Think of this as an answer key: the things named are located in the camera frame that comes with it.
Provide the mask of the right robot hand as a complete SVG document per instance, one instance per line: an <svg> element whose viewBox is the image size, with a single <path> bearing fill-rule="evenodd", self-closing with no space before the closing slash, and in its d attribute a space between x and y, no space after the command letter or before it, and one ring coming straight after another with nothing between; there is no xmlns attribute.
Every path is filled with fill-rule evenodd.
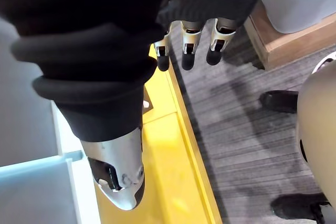
<svg viewBox="0 0 336 224"><path fill-rule="evenodd" d="M119 209L142 200L144 84L169 66L172 22L183 29L183 67L216 18L218 35L240 27L258 0L1 0L1 18L19 38L11 51L35 63L33 88L52 100L80 139L100 190Z"/></svg>

